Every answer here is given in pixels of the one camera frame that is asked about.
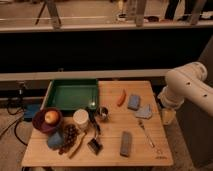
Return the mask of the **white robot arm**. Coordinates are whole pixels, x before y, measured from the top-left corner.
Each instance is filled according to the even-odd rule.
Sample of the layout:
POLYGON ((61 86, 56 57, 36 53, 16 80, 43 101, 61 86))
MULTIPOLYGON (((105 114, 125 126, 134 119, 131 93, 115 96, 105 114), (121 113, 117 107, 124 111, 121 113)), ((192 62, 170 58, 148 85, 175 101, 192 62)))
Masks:
POLYGON ((169 125, 176 111, 189 100, 213 117, 213 87, 204 83, 207 69, 201 62, 173 68, 165 74, 166 85, 157 98, 162 104, 162 121, 169 125))

